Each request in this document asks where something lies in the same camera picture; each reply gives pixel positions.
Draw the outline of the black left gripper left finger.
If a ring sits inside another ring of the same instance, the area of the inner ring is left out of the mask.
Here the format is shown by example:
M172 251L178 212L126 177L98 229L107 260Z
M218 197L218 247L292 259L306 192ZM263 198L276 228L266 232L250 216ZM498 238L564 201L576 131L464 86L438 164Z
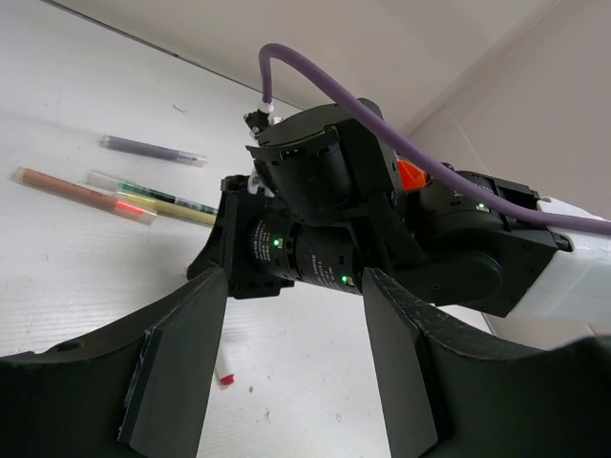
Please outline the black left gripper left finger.
M212 268L42 353L1 361L5 457L193 457L227 300Z

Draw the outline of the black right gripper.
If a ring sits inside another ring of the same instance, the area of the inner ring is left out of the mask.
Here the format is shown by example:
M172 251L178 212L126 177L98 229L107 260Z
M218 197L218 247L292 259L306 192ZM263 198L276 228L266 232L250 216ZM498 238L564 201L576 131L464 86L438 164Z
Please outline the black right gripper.
M228 296L236 300L276 297L294 285L293 280L266 273L252 254L251 233L265 210L282 210L276 198L263 192L248 192L248 176L234 175L221 181L221 201L214 226L200 253L187 269L194 279L212 267L222 268L228 277Z

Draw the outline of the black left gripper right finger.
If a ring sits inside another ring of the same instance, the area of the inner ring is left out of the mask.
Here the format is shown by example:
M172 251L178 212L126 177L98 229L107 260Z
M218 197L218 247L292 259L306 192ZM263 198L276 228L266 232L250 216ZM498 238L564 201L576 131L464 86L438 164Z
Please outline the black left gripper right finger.
M363 278L371 353L394 457L606 457L610 341L511 343Z

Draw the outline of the white marker red cap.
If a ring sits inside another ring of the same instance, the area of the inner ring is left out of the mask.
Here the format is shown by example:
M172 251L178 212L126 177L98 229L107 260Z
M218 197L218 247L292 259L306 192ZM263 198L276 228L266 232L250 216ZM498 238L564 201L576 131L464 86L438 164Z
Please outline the white marker red cap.
M215 374L221 388L228 388L235 383L235 373L230 368L226 356L219 352L215 363Z

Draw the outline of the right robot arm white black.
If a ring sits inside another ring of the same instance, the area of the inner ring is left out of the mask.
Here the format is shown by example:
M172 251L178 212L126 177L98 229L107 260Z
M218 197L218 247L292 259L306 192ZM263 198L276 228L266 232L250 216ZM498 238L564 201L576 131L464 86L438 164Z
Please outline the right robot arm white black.
M358 295L376 268L436 306L609 321L609 239L505 216L435 177L405 189L394 151L335 104L245 122L253 171L222 181L189 278L222 268L236 299L297 281Z

